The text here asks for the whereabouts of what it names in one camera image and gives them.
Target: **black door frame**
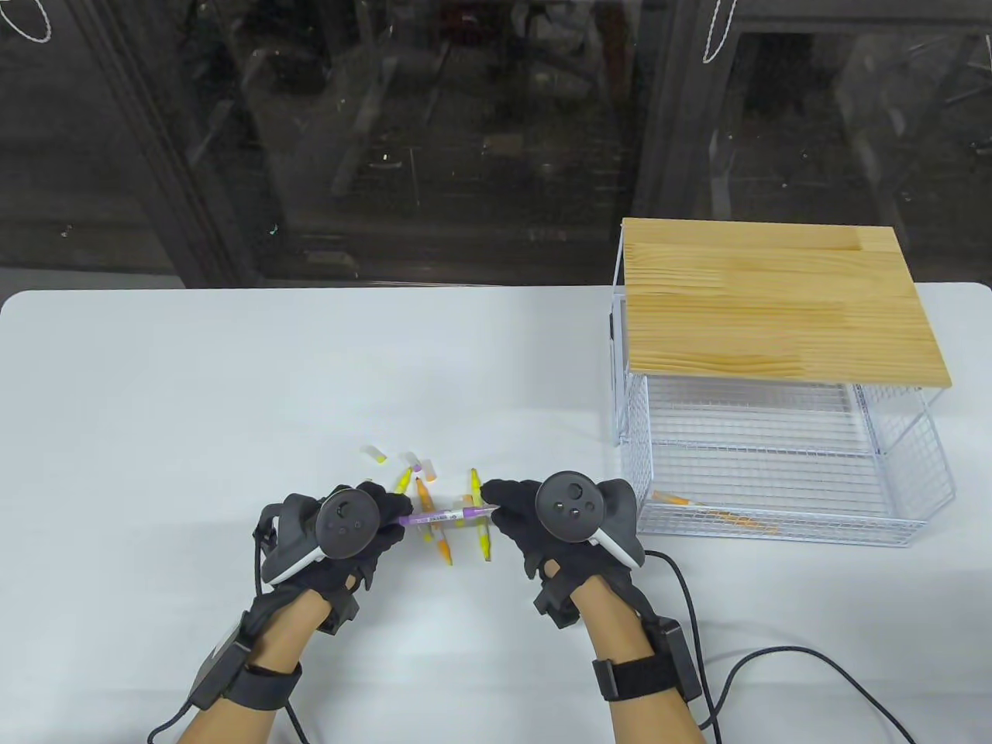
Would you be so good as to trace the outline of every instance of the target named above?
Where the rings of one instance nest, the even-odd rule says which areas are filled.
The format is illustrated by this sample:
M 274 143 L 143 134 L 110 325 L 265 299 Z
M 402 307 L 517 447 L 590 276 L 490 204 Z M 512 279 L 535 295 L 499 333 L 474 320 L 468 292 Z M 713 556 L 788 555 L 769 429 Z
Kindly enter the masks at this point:
M 192 166 L 186 156 L 202 124 L 162 8 L 132 0 L 67 5 L 125 123 L 114 155 L 179 277 L 190 288 L 256 286 L 249 242 L 216 168 L 209 158 Z

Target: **wooden lid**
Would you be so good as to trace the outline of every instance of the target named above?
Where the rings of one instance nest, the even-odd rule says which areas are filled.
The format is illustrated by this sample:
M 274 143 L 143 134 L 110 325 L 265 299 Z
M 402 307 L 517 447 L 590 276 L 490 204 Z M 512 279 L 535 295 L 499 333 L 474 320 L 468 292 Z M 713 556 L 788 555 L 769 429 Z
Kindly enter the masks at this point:
M 950 387 L 891 227 L 623 223 L 630 367 Z

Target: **wire mesh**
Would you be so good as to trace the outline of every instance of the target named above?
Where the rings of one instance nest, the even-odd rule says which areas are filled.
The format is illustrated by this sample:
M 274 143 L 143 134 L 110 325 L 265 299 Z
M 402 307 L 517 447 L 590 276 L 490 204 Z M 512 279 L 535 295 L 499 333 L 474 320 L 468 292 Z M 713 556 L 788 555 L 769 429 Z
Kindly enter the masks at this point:
M 629 380 L 641 532 L 905 545 L 953 496 L 916 388 Z

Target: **glass door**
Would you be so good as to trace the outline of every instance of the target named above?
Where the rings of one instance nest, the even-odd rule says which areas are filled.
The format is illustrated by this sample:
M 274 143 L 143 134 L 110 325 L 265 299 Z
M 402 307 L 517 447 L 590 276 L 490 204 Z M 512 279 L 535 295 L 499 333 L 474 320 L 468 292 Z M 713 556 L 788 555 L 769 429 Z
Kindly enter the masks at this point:
M 992 51 L 975 34 L 743 34 L 693 213 L 895 227 L 918 280 L 992 279 Z
M 3 10 L 3 294 L 18 289 L 25 272 L 173 275 L 121 168 L 123 122 L 63 0 L 6 0 Z M 31 276 L 25 286 L 61 285 L 51 274 Z
M 664 7 L 156 2 L 114 23 L 258 283 L 610 280 Z

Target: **purple marker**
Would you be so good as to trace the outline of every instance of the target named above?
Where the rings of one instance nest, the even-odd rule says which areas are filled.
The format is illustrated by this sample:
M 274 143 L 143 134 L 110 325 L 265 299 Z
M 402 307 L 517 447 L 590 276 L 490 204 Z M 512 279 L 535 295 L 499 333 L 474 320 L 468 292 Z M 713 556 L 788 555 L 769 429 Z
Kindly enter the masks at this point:
M 397 520 L 404 527 L 415 525 L 432 525 L 435 522 L 457 522 L 460 520 L 472 520 L 479 517 L 488 517 L 499 509 L 498 506 L 470 506 L 466 509 L 443 509 L 439 512 L 427 512 L 426 514 L 412 514 L 409 517 L 400 517 Z

